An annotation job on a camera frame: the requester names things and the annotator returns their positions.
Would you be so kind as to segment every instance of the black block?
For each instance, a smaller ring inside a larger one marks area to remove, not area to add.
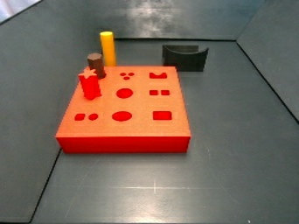
[[[198,51],[196,45],[162,45],[162,65],[178,72],[201,72],[209,48]]]

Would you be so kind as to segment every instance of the shape sorting box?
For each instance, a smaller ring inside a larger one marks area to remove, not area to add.
[[[79,84],[55,139],[65,153],[174,153],[190,130],[172,66],[106,66],[101,96],[83,98]]]

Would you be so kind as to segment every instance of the square hole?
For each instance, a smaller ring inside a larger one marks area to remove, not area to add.
[[[173,119],[172,112],[170,111],[153,111],[153,120],[161,121],[169,121]]]
[[[161,90],[161,95],[169,95],[170,91],[169,90]]]
[[[158,95],[157,90],[149,90],[149,95]]]

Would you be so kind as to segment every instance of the oval hole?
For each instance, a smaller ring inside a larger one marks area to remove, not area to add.
[[[130,97],[133,94],[133,91],[132,89],[129,88],[120,88],[117,91],[116,91],[116,96],[121,99],[125,99],[128,97]]]
[[[112,115],[113,120],[118,121],[118,122],[124,122],[126,120],[129,120],[132,118],[132,114],[126,111],[117,111],[113,115]]]
[[[90,121],[94,121],[94,120],[98,119],[98,115],[97,115],[97,114],[90,114],[90,115],[87,116],[87,119],[89,119]]]

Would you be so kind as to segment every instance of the circular hole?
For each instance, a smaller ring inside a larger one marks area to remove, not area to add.
[[[85,118],[85,114],[75,114],[74,115],[74,121],[82,121]]]
[[[118,122],[124,122],[126,120],[129,120],[132,118],[132,114],[126,111],[117,111],[113,115],[112,115],[113,120],[118,121]]]
[[[89,119],[90,121],[94,121],[94,120],[98,119],[98,115],[97,115],[97,114],[90,114],[90,115],[87,116],[87,119]]]
[[[117,91],[116,91],[116,96],[121,99],[125,99],[128,97],[130,97],[133,94],[133,91],[129,89],[129,88],[120,88]]]

